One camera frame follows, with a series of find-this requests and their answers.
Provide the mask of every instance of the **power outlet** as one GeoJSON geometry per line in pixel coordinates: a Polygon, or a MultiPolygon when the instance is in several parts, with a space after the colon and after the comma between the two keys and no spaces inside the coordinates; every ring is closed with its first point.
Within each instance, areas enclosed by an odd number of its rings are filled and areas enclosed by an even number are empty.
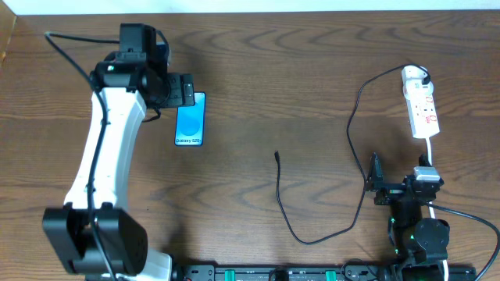
{"type": "Polygon", "coordinates": [[[427,74],[415,66],[407,66],[402,71],[403,94],[408,107],[412,135],[424,139],[439,133],[438,114],[434,105],[434,85],[422,85],[427,74]]]}

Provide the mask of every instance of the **white wall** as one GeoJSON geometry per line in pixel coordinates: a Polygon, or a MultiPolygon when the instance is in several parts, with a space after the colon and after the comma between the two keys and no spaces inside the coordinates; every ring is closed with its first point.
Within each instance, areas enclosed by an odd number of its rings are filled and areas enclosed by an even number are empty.
{"type": "Polygon", "coordinates": [[[17,15],[500,9],[500,0],[4,0],[17,15]]]}

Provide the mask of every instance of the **power strip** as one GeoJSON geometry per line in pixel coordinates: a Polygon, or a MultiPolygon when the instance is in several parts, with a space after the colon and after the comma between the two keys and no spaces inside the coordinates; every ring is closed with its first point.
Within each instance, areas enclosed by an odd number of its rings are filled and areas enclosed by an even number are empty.
{"type": "Polygon", "coordinates": [[[418,67],[407,66],[401,75],[413,137],[425,139],[439,133],[438,114],[432,96],[434,85],[432,82],[422,84],[427,74],[418,67]]]}

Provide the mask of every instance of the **tabletop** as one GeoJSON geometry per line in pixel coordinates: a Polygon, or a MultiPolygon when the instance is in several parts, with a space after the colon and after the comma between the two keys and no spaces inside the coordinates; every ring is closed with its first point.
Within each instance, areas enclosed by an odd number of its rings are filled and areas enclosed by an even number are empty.
{"type": "MultiPolygon", "coordinates": [[[[21,16],[0,70],[0,279],[69,276],[45,234],[80,165],[91,117],[85,81],[45,41],[47,30],[118,38],[120,23],[162,30],[170,71],[206,92],[204,144],[174,145],[177,110],[141,126],[129,213],[152,247],[177,261],[220,265],[341,265],[387,261],[388,207],[367,194],[355,227],[316,246],[297,243],[348,227],[363,179],[345,129],[359,87],[404,63],[429,69],[441,132],[431,138],[445,180],[435,204],[500,226],[500,16],[490,12],[308,12],[21,16]]],[[[56,39],[90,71],[115,45],[56,39]]],[[[351,137],[362,167],[377,152],[387,179],[412,172],[425,141],[412,138],[398,72],[362,93],[351,137]]],[[[450,264],[481,270],[495,234],[437,211],[451,226],[450,264]]],[[[485,276],[500,276],[496,263],[485,276]]]]}

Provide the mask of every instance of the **white cord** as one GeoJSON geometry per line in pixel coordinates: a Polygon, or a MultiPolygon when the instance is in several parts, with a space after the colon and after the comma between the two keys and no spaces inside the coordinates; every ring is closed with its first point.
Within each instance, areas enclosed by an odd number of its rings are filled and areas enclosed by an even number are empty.
{"type": "MultiPolygon", "coordinates": [[[[426,137],[425,142],[427,144],[427,161],[430,165],[432,165],[432,147],[430,146],[430,138],[426,137]]],[[[436,214],[434,213],[434,208],[429,206],[429,214],[432,219],[436,219],[436,214]]],[[[448,270],[448,261],[443,260],[443,269],[445,271],[445,281],[448,281],[449,278],[449,270],[448,270]]]]}

